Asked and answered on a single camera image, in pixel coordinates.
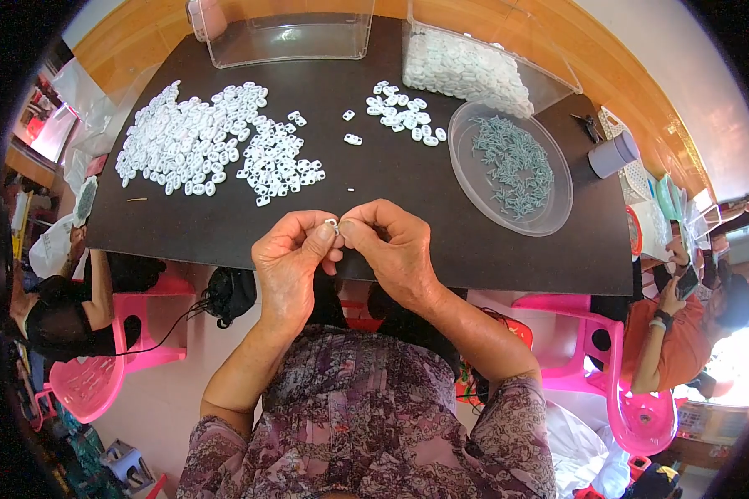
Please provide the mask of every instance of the gray cup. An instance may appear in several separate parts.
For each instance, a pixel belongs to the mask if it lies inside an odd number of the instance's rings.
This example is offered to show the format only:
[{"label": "gray cup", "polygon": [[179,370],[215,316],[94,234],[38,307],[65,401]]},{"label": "gray cup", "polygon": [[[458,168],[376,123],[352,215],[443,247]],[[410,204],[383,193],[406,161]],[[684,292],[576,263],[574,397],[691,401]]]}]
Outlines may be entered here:
[{"label": "gray cup", "polygon": [[638,146],[626,130],[588,152],[591,168],[603,179],[639,159]]}]

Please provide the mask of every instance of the orange shirt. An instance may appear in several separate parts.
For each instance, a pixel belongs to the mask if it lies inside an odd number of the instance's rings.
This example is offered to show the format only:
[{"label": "orange shirt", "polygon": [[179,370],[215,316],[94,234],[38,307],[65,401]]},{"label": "orange shirt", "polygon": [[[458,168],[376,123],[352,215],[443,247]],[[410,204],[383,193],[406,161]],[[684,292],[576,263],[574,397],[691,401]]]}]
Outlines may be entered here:
[{"label": "orange shirt", "polygon": [[[644,299],[630,306],[621,354],[621,378],[628,383],[632,381],[641,348],[649,335],[649,321],[654,317],[657,303],[657,299]],[[674,314],[674,322],[660,349],[657,391],[670,390],[691,381],[710,360],[713,345],[699,327],[703,314],[704,307],[695,294],[691,294],[685,300],[685,307]]]}]

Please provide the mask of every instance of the white wall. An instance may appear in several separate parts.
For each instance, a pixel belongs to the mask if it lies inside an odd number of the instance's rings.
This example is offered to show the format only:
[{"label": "white wall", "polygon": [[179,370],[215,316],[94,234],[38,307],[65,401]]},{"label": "white wall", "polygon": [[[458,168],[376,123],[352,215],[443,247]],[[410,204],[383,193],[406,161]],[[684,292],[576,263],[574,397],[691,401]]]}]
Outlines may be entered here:
[{"label": "white wall", "polygon": [[70,49],[77,45],[94,26],[111,13],[124,0],[90,0],[72,19],[61,37]]},{"label": "white wall", "polygon": [[574,0],[605,25],[663,89],[720,201],[749,193],[749,108],[729,68],[679,0]]}]

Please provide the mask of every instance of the woman's left hand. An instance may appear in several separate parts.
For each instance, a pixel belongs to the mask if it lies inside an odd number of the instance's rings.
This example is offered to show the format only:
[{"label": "woman's left hand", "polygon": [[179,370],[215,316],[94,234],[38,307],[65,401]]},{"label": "woman's left hand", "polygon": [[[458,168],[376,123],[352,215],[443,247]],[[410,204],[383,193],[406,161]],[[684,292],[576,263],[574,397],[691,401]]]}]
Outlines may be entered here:
[{"label": "woman's left hand", "polygon": [[254,245],[252,261],[261,283],[261,318],[299,333],[314,309],[314,271],[321,263],[335,275],[344,239],[335,234],[328,212],[287,213]]}]

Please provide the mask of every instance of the smartphone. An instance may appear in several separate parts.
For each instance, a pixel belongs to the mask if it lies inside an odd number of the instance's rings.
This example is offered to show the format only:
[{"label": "smartphone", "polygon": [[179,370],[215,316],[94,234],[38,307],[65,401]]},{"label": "smartphone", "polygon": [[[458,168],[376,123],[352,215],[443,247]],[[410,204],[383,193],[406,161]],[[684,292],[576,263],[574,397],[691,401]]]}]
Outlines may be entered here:
[{"label": "smartphone", "polygon": [[693,265],[688,265],[685,272],[680,276],[680,281],[677,282],[677,287],[674,289],[674,295],[677,296],[679,301],[683,301],[688,298],[699,286],[699,275],[697,269]]}]

